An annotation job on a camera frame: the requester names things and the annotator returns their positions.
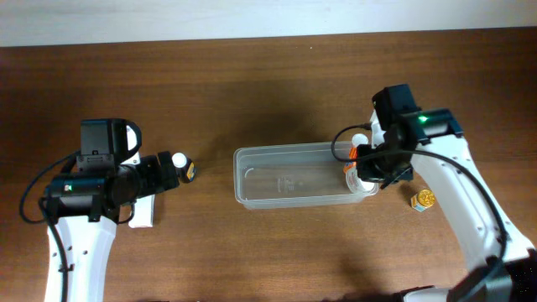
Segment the clear plastic container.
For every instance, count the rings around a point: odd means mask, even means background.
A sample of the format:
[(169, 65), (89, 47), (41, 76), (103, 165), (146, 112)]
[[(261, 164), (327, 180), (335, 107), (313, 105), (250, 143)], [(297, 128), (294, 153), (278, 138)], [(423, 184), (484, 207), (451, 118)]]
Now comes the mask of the clear plastic container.
[(370, 192), (352, 193), (343, 167), (329, 142), (239, 148), (235, 197), (249, 210), (267, 210), (359, 203), (378, 193), (377, 184)]

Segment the small gold lid jar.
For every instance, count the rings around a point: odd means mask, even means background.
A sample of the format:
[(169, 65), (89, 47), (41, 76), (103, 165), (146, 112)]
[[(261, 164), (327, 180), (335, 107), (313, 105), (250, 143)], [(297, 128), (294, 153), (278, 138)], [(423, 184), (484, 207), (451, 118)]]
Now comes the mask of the small gold lid jar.
[(431, 190), (421, 190), (410, 199), (411, 207), (419, 212), (431, 208), (435, 203), (436, 198)]

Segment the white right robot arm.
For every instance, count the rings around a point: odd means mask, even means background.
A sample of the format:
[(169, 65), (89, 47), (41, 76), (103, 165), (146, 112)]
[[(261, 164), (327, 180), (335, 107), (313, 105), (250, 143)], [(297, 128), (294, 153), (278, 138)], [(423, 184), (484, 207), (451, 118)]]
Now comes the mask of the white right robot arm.
[(450, 289), (408, 289), (400, 301), (534, 301), (536, 249), (479, 174), (452, 113), (424, 111), (408, 85), (373, 96), (372, 142), (359, 147), (357, 174), (381, 188), (419, 174), (463, 252), (468, 274)]

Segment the white plastic bottle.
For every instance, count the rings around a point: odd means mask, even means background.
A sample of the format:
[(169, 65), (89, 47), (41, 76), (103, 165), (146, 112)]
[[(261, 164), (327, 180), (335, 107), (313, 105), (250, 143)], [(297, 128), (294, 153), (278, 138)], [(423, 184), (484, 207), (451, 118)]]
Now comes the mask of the white plastic bottle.
[(361, 193), (370, 192), (375, 187), (374, 183), (361, 180), (358, 177), (356, 166), (346, 167), (344, 169), (344, 174), (346, 177), (347, 187), (354, 194), (357, 194), (359, 192)]

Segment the white green medicine box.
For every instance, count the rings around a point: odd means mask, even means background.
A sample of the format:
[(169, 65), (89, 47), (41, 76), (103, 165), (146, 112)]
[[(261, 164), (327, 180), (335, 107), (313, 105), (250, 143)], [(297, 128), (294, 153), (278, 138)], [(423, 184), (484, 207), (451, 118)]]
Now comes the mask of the white green medicine box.
[(154, 226), (154, 195), (137, 199), (134, 204), (134, 217), (128, 223), (131, 228)]

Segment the orange tube white cap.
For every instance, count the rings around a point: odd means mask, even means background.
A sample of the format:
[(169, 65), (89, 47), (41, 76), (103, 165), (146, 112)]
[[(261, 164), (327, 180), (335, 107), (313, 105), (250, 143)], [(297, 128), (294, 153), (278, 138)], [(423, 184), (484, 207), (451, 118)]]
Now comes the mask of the orange tube white cap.
[[(349, 159), (356, 159), (358, 157), (357, 147), (361, 144), (368, 144), (368, 137), (365, 134), (355, 134), (352, 136), (352, 146), (348, 153)], [(355, 168), (356, 162), (347, 162), (343, 167), (343, 173), (346, 174), (350, 169)]]

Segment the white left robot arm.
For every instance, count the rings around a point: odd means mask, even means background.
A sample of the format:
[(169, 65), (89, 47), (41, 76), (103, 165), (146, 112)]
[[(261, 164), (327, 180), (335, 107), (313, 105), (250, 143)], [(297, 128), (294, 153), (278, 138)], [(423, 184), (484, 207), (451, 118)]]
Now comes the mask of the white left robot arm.
[(158, 194), (179, 186), (171, 153), (141, 156), (126, 119), (81, 122), (81, 147), (62, 159), (39, 199), (49, 238), (47, 301), (101, 301), (117, 228), (151, 227)]

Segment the dark bottle white cap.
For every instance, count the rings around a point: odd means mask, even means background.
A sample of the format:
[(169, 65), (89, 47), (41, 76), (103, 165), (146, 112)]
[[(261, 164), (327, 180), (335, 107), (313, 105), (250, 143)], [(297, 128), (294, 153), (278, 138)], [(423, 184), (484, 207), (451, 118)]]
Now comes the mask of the dark bottle white cap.
[(175, 172), (184, 183), (192, 182), (196, 177), (196, 167), (193, 161), (183, 153), (175, 153), (172, 155), (172, 163), (175, 167)]

